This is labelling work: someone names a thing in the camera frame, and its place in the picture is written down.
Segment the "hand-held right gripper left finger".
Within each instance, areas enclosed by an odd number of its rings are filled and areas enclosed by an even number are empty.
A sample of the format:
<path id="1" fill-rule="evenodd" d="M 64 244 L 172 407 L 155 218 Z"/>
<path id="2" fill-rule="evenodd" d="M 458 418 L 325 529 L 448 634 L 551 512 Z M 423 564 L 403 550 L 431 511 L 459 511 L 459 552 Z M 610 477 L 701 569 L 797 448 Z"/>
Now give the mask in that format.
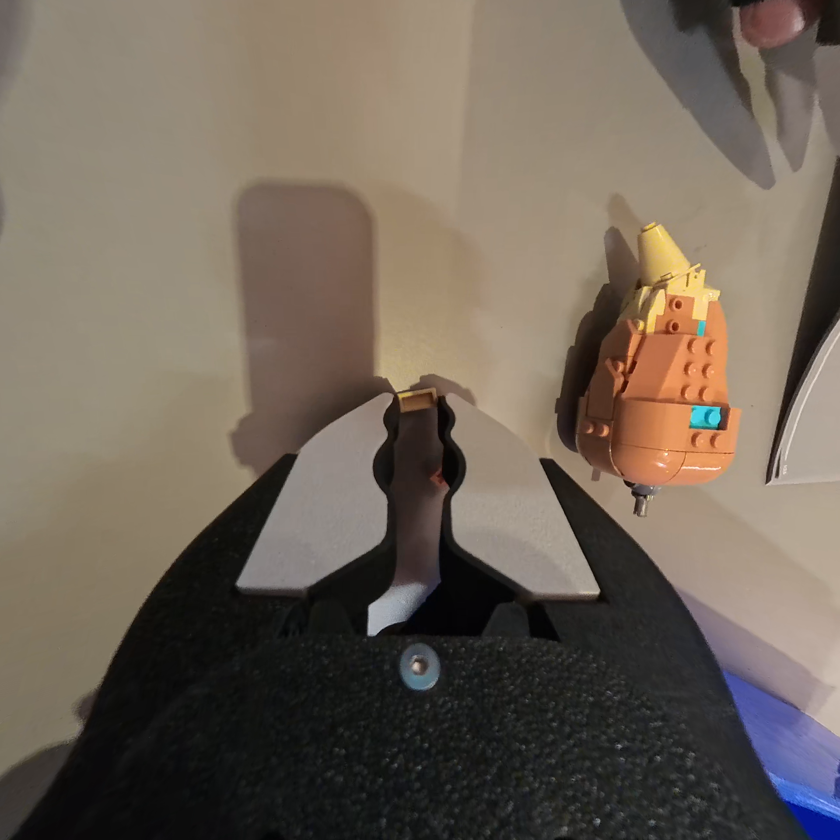
<path id="1" fill-rule="evenodd" d="M 245 562 L 248 595 L 301 596 L 389 553 L 396 396 L 381 393 L 304 444 Z"/>

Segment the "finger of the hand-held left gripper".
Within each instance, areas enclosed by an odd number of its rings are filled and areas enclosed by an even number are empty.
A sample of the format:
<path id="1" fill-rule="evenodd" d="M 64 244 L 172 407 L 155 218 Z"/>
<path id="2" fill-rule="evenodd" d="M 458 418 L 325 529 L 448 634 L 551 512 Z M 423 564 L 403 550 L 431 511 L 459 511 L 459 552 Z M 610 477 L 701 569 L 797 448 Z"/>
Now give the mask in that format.
<path id="1" fill-rule="evenodd" d="M 821 84 L 821 59 L 815 36 L 762 49 L 764 86 L 775 112 L 780 148 L 792 172 L 805 161 Z"/>
<path id="2" fill-rule="evenodd" d="M 710 142 L 752 183 L 771 189 L 770 154 L 741 71 L 733 20 L 683 30 L 671 2 L 678 1 L 620 4 L 640 49 Z"/>

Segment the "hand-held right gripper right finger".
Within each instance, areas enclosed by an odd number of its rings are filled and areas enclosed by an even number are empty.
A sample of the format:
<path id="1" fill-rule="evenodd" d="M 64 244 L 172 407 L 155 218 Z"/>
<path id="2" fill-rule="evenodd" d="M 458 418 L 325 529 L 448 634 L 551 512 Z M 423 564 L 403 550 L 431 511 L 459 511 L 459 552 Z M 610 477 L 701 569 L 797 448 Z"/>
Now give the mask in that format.
<path id="1" fill-rule="evenodd" d="M 591 601 L 600 587 L 535 452 L 459 395 L 438 404 L 452 549 L 531 601 Z"/>

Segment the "brown toy brick model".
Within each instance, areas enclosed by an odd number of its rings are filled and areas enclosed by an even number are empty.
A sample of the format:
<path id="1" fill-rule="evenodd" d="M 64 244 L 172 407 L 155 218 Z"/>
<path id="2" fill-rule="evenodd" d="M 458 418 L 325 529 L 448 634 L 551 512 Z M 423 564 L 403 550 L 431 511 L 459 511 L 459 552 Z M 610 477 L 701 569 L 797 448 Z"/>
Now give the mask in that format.
<path id="1" fill-rule="evenodd" d="M 706 484 L 736 453 L 741 412 L 728 398 L 721 292 L 659 223 L 637 235 L 639 278 L 604 337 L 579 400 L 575 444 L 648 514 L 666 487 Z"/>

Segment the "blue plastic bin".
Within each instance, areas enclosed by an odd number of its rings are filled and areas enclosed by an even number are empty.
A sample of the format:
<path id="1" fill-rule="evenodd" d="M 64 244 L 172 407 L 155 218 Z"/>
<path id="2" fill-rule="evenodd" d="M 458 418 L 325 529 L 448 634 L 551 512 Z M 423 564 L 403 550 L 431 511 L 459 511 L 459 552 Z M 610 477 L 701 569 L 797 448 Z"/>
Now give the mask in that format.
<path id="1" fill-rule="evenodd" d="M 839 737 L 789 703 L 724 672 L 742 724 L 775 790 L 806 834 L 839 838 Z"/>

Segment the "grey desk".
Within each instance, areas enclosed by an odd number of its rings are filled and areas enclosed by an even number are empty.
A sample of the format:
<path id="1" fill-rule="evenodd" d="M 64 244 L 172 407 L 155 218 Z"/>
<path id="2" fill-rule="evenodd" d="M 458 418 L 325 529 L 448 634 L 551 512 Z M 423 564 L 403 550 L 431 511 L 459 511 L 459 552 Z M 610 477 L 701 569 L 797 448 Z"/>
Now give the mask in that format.
<path id="1" fill-rule="evenodd" d="M 720 661 L 838 731 L 838 484 L 765 486 L 838 153 L 734 35 L 775 183 L 710 142 L 621 2 L 2 2 L 2 835 L 179 552 L 392 385 L 555 458 Z M 559 439 L 660 222 L 722 291 L 734 466 L 637 521 Z"/>

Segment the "person's left hand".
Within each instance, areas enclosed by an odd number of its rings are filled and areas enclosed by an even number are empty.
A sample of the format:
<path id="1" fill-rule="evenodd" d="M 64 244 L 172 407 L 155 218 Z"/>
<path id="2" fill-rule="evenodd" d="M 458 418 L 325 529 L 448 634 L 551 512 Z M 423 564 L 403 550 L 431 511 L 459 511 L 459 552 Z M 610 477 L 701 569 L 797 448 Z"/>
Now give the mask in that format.
<path id="1" fill-rule="evenodd" d="M 809 1 L 750 1 L 738 6 L 742 38 L 757 49 L 772 49 L 796 40 L 812 24 Z"/>

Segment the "grey instruction booklet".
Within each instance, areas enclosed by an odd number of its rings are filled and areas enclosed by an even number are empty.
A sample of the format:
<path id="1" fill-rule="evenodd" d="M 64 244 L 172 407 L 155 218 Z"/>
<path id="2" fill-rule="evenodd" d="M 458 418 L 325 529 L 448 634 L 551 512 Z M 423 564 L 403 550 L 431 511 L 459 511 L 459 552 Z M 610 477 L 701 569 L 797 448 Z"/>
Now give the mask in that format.
<path id="1" fill-rule="evenodd" d="M 817 238 L 765 483 L 839 480 L 839 163 Z"/>

